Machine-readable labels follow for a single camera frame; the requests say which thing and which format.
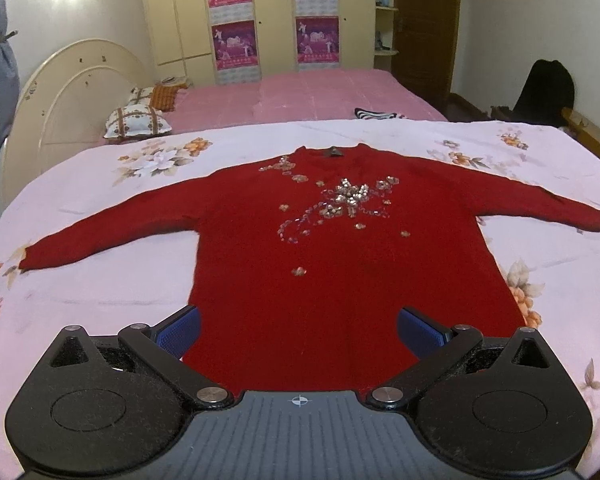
white wall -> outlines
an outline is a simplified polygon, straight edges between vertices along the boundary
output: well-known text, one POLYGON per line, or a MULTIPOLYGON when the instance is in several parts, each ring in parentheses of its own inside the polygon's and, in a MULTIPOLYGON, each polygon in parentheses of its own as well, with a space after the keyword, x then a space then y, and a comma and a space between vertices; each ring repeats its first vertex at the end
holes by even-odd
POLYGON ((153 66, 142 0, 7 0, 20 83, 49 56, 85 38, 115 41, 153 66))
POLYGON ((600 0, 462 0, 454 92, 513 107, 537 59, 567 67, 576 109, 600 126, 600 0))

red sweater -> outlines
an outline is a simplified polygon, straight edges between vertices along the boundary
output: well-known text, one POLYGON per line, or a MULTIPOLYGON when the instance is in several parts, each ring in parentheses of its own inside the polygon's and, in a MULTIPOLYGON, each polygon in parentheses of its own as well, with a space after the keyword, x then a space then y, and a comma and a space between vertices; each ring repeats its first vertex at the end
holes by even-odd
POLYGON ((184 362, 234 394, 364 392, 416 361, 397 336, 405 305, 489 336, 524 325, 477 216, 600 231, 600 211, 541 187, 365 144, 340 150, 302 147, 142 193, 43 238, 20 268, 195 230, 189 304, 202 334, 184 362))

crosshair marking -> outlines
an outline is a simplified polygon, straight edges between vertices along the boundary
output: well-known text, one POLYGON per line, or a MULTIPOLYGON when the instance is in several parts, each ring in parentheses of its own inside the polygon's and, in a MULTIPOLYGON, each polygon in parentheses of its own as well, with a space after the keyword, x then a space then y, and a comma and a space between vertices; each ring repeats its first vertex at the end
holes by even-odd
POLYGON ((306 403, 311 401, 302 395, 298 395, 291 399, 289 402, 294 403, 299 408, 300 406, 304 406, 306 403))

orange pillow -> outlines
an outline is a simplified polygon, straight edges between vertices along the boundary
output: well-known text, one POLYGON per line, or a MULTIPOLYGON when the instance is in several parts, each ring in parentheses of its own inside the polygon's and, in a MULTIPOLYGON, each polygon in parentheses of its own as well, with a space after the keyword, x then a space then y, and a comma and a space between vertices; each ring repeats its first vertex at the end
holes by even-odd
POLYGON ((156 85, 151 93, 149 106, 163 112, 173 112, 175 110, 176 94, 178 90, 186 88, 187 85, 181 83, 173 86, 156 85))

sweater collar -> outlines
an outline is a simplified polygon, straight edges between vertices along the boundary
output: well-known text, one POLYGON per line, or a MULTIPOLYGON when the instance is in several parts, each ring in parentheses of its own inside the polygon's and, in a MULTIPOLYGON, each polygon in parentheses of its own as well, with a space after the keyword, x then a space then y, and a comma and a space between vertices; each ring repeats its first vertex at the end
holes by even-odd
POLYGON ((301 146, 289 156, 289 160, 296 164, 308 163, 311 166, 320 168, 337 168, 340 166, 352 166, 356 161, 369 156, 373 151, 372 147, 362 142, 357 146, 348 148, 327 146, 314 149, 301 146), (328 155, 329 149, 334 147, 342 153, 342 156, 328 155))

